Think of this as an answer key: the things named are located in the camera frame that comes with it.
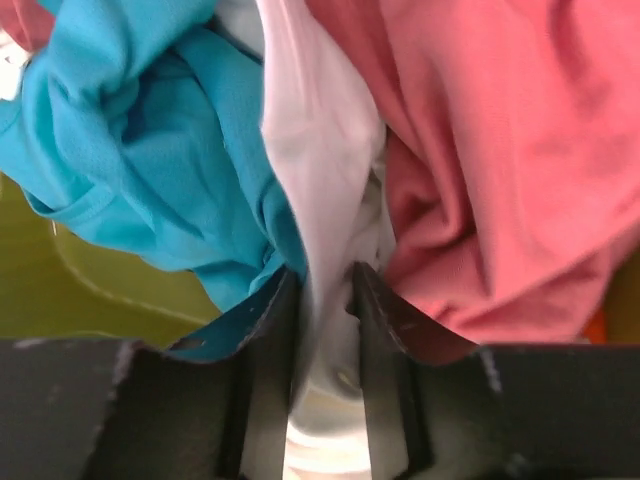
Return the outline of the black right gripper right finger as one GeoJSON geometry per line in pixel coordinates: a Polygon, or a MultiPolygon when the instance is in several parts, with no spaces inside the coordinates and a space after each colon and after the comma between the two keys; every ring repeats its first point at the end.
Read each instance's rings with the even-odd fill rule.
{"type": "Polygon", "coordinates": [[[482,362],[419,361],[397,337],[403,320],[425,330],[447,356],[467,343],[397,296],[366,263],[353,269],[360,319],[360,381],[375,479],[502,479],[498,402],[482,362]]]}

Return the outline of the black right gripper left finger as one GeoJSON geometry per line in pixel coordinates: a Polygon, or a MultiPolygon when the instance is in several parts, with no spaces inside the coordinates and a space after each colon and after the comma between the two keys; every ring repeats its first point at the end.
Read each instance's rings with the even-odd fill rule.
{"type": "Polygon", "coordinates": [[[202,328],[160,352],[125,343],[94,450],[97,479],[280,479],[300,287],[279,270],[214,324],[243,327],[216,358],[202,328]]]}

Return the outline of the white t shirt with print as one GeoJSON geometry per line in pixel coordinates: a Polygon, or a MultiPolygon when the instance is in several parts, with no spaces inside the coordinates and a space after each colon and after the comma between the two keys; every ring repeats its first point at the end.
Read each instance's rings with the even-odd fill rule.
{"type": "Polygon", "coordinates": [[[217,24],[265,68],[262,134],[308,260],[287,428],[288,479],[367,479],[351,268],[377,266],[386,129],[368,87],[302,1],[222,1],[217,24]]]}

